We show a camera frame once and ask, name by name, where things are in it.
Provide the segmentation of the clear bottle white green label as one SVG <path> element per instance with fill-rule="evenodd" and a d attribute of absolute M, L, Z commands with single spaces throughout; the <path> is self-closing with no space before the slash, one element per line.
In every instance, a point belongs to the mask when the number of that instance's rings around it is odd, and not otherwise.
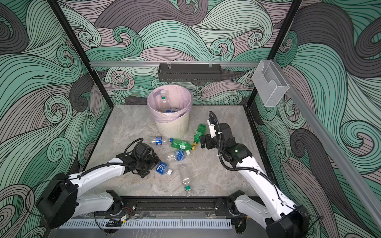
<path fill-rule="evenodd" d="M 163 113 L 171 112 L 167 91 L 161 90 L 160 91 L 160 97 L 161 97 L 161 106 L 160 106 L 161 112 L 163 112 Z"/>

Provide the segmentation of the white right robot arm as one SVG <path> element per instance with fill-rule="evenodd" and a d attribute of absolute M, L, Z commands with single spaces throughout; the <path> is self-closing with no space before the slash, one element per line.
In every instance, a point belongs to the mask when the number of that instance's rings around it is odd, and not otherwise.
<path fill-rule="evenodd" d="M 231 128 L 220 123 L 214 112 L 208 113 L 209 133 L 200 137 L 201 147 L 216 149 L 221 165 L 240 173 L 260 197 L 251 199 L 241 191 L 230 195 L 231 211 L 249 216 L 265 228 L 270 238 L 304 238 L 310 229 L 311 214 L 302 205 L 296 205 L 264 173 L 252 152 L 235 141 Z"/>

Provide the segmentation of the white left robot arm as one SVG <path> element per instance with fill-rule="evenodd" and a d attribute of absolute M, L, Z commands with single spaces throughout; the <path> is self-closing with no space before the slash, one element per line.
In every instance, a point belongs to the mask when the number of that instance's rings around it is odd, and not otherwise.
<path fill-rule="evenodd" d="M 144 178 L 161 162 L 142 138 L 132 142 L 132 145 L 132 151 L 125 151 L 107 163 L 77 174 L 60 173 L 54 176 L 36 202 L 36 208 L 48 228 L 58 228 L 71 218 L 88 213 L 105 212 L 109 216 L 119 216 L 125 208 L 122 198 L 115 191 L 108 189 L 90 195 L 86 192 L 127 173 Z"/>

